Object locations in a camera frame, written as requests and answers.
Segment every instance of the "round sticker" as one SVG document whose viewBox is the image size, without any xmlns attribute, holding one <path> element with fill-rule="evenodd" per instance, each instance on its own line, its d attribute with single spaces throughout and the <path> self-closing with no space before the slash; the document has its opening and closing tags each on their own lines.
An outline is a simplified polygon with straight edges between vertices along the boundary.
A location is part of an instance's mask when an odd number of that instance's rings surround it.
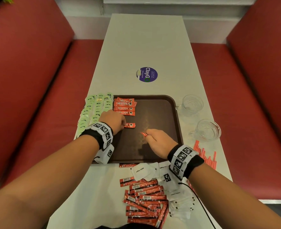
<svg viewBox="0 0 281 229">
<path fill-rule="evenodd" d="M 143 82 L 152 82 L 158 77 L 158 73 L 151 67 L 142 67 L 136 72 L 136 77 Z"/>
</svg>

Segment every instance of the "white table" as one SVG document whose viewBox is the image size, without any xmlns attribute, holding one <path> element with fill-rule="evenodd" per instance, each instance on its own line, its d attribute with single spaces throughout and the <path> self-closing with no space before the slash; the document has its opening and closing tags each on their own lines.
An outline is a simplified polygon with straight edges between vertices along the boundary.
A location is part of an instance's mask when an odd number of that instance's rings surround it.
<svg viewBox="0 0 281 229">
<path fill-rule="evenodd" d="M 142 82 L 136 72 L 142 67 L 157 71 L 152 82 Z M 196 60 L 181 16 L 113 14 L 100 52 L 89 94 L 169 95 L 181 104 L 185 95 L 195 94 L 204 108 L 194 118 L 213 119 Z M 185 144 L 194 126 L 179 116 Z M 217 171 L 232 180 L 220 140 L 201 143 L 207 156 L 217 151 Z M 119 179 L 130 177 L 129 168 L 118 164 L 92 165 L 76 190 L 50 218 L 48 229 L 91 229 L 100 225 L 118 227 L 127 222 L 124 188 Z M 187 222 L 167 217 L 167 228 L 212 228 L 200 205 Z"/>
</svg>

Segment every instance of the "barcode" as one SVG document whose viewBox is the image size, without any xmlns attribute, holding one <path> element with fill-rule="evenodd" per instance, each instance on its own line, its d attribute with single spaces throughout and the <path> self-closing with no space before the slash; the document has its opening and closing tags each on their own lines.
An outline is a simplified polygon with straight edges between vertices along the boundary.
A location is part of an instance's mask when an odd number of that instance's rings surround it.
<svg viewBox="0 0 281 229">
<path fill-rule="evenodd" d="M 135 186 L 132 186 L 132 189 L 137 189 L 137 188 L 140 188 L 141 185 L 135 185 Z"/>
<path fill-rule="evenodd" d="M 151 199 L 151 196 L 143 196 L 143 199 Z"/>
<path fill-rule="evenodd" d="M 133 197 L 131 197 L 131 196 L 128 196 L 128 197 L 127 197 L 127 200 L 130 200 L 130 201 L 132 201 L 132 202 L 136 202 L 135 198 L 133 198 Z"/>
<path fill-rule="evenodd" d="M 158 228 L 160 224 L 161 224 L 161 220 L 158 220 L 158 221 L 156 222 L 155 227 Z"/>
</svg>

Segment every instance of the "tray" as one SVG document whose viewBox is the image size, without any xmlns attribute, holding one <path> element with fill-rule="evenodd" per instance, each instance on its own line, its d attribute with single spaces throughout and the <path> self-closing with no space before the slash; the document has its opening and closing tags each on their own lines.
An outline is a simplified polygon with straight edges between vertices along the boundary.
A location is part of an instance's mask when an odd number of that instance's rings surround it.
<svg viewBox="0 0 281 229">
<path fill-rule="evenodd" d="M 143 140 L 140 132 L 148 128 L 165 131 L 173 140 L 183 144 L 180 123 L 170 96 L 114 96 L 114 98 L 134 98 L 137 102 L 135 116 L 125 116 L 127 123 L 135 123 L 135 128 L 124 128 L 113 138 L 114 152 L 108 163 L 163 162 Z"/>
</svg>

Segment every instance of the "glass cup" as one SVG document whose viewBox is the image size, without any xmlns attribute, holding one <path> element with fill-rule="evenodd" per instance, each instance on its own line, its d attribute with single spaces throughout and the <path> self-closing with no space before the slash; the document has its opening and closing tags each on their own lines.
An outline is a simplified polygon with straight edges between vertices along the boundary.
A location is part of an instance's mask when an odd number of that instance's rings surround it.
<svg viewBox="0 0 281 229">
<path fill-rule="evenodd" d="M 213 141 L 221 136 L 221 128 L 219 125 L 209 119 L 200 120 L 195 131 L 189 132 L 198 141 Z"/>
<path fill-rule="evenodd" d="M 183 116 L 189 117 L 196 114 L 203 108 L 203 101 L 196 95 L 187 95 L 183 98 L 182 104 L 176 106 L 177 110 L 181 110 Z"/>
</svg>

